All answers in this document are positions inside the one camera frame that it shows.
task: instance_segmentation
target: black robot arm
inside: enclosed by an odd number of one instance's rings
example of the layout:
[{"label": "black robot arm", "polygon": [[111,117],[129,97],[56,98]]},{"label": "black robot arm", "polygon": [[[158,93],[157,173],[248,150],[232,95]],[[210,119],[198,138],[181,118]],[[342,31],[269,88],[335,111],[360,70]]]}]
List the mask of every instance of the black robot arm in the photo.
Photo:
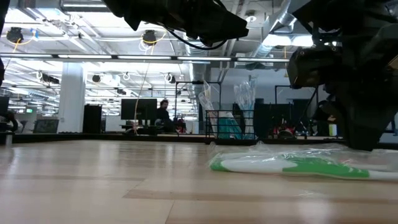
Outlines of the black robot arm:
[{"label": "black robot arm", "polygon": [[[10,0],[1,0],[0,1],[0,34],[2,33],[2,29],[4,27],[4,23],[6,20],[6,14],[8,11],[8,7],[10,5]],[[5,74],[4,64],[0,58],[0,86],[2,85],[2,81],[4,80]]]},{"label": "black robot arm", "polygon": [[115,16],[137,30],[141,21],[180,30],[206,46],[247,36],[247,22],[230,13],[220,0],[103,0]]},{"label": "black robot arm", "polygon": [[318,107],[316,118],[333,116],[354,149],[374,149],[398,111],[398,23],[393,6],[396,1],[312,0],[293,13],[315,45],[293,54],[290,84],[324,85],[330,97]]}]

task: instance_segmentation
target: computer monitor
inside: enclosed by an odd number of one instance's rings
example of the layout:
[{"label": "computer monitor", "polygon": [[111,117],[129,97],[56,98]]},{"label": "computer monitor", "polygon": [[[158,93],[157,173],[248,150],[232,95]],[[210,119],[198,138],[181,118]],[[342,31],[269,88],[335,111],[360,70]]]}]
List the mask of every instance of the computer monitor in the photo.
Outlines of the computer monitor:
[{"label": "computer monitor", "polygon": [[[135,119],[137,99],[122,99],[121,119]],[[157,99],[139,99],[137,105],[138,120],[156,120]]]},{"label": "computer monitor", "polygon": [[59,120],[57,119],[38,119],[33,129],[34,134],[56,134],[58,131]]}]

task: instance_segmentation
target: person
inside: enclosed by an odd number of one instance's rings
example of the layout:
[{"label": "person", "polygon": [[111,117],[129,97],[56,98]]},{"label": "person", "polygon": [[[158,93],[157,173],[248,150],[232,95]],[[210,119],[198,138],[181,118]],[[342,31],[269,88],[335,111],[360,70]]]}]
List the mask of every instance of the person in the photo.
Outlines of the person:
[{"label": "person", "polygon": [[163,126],[164,131],[167,133],[175,132],[175,128],[172,120],[170,119],[169,112],[167,111],[167,107],[169,106],[168,100],[162,100],[160,102],[160,108],[156,111],[156,126]]},{"label": "person", "polygon": [[157,109],[156,112],[156,120],[170,120],[169,112],[167,111],[167,107],[169,106],[168,100],[162,100],[160,102],[160,108]]}]

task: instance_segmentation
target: black monitor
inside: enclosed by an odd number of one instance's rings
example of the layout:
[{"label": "black monitor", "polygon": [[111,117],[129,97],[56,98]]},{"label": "black monitor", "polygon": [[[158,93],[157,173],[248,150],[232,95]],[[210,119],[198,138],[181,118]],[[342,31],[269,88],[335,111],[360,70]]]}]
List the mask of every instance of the black monitor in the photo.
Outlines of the black monitor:
[{"label": "black monitor", "polygon": [[[134,119],[136,99],[122,99],[121,119]],[[156,120],[157,99],[139,99],[137,105],[138,120]]]},{"label": "black monitor", "polygon": [[8,112],[8,104],[10,98],[7,96],[0,96],[0,114],[6,114]]}]

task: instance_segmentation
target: clear plastic wrap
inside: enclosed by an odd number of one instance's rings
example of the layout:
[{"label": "clear plastic wrap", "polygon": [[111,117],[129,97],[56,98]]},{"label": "clear plastic wrap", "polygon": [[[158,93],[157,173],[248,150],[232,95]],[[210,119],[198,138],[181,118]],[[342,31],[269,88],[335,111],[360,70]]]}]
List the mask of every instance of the clear plastic wrap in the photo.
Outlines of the clear plastic wrap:
[{"label": "clear plastic wrap", "polygon": [[323,175],[340,179],[398,180],[398,152],[354,151],[338,144],[209,148],[212,170],[280,175]]},{"label": "clear plastic wrap", "polygon": [[236,103],[240,109],[243,110],[243,116],[245,117],[244,123],[245,139],[255,139],[254,135],[254,103],[256,102],[256,87],[257,87],[257,76],[252,77],[250,82],[244,82],[240,85],[234,86]]},{"label": "clear plastic wrap", "polygon": [[204,91],[199,94],[202,107],[210,118],[211,128],[215,138],[220,139],[242,139],[242,130],[230,112],[215,111],[211,103],[211,86],[205,82]]}]

